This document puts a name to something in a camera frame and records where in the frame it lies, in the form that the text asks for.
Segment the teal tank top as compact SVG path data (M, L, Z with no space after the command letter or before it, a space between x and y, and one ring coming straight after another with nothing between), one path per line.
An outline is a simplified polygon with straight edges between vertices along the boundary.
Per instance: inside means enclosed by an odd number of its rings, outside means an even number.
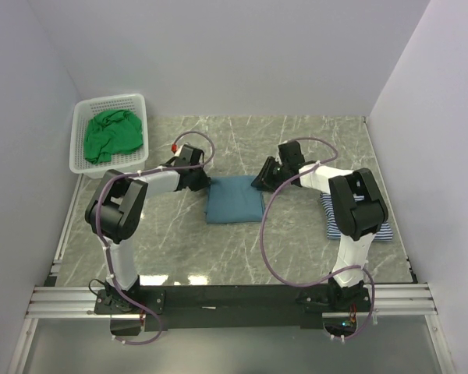
M260 223L264 199L262 192L251 185L254 179L254 175L212 178L204 208L206 223Z

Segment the green tank top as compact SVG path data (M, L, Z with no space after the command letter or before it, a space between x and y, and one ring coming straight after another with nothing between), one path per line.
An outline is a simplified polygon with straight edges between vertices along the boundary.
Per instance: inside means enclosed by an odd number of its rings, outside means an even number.
M131 154L144 144L142 121L130 110L107 110L87 125L84 159L91 164L110 162L116 154Z

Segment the blue white striped tank top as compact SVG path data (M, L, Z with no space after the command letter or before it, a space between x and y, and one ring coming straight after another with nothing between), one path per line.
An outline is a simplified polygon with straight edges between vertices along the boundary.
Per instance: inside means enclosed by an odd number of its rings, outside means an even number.
M332 207L332 198L324 192L320 195L321 205L327 220L326 235L329 240L338 241L341 238L341 231L335 221L334 210ZM381 225L380 231L374 236L376 242L391 242L394 238L393 230L388 222Z

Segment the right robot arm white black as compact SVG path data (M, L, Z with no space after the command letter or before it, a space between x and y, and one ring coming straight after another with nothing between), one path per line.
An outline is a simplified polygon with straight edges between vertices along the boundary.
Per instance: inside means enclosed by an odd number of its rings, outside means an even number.
M332 168L327 163L338 157L329 142L313 138L333 152L323 161L308 161L295 138L278 145L278 158L268 157L252 182L255 189L271 192L260 228L262 258L269 272L278 281L295 288L322 286L326 291L323 305L343 311L359 301L371 301L372 292L364 288L363 277L370 246L388 220L388 208L372 171ZM275 197L285 187L295 185L328 194L335 222L340 232L339 251L332 272L320 281L293 284L279 276L268 262L264 249L264 228Z

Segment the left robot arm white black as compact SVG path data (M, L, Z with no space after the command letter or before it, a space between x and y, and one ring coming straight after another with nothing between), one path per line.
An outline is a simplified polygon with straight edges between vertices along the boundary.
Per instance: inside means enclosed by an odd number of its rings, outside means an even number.
M146 199L167 192L200 191L210 185L204 171L204 151L188 144L172 148L173 157L146 172L126 175L107 171L85 212L85 221L98 236L107 275L100 306L130 313L143 305L140 276L130 242L140 223Z

